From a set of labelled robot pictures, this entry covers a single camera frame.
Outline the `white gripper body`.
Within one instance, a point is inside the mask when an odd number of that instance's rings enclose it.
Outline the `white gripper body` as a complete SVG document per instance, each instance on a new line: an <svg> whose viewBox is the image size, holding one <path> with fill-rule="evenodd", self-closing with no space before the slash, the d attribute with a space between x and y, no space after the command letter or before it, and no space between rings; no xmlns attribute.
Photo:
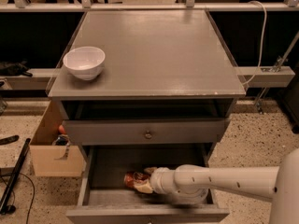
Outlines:
<svg viewBox="0 0 299 224"><path fill-rule="evenodd" d="M174 194L178 189L174 182L174 174L175 171L168 168L156 169L149 179L153 191L158 194Z"/></svg>

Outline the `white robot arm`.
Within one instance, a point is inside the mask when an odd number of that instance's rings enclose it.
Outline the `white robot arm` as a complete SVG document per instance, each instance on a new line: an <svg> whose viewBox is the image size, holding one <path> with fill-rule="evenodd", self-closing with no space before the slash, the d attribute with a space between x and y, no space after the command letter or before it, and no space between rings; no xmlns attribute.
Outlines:
<svg viewBox="0 0 299 224"><path fill-rule="evenodd" d="M279 167L207 168L184 164L175 170L149 168L133 174L133 187L143 193L200 200L206 189L266 199L272 203L269 224L299 223L299 150Z"/></svg>

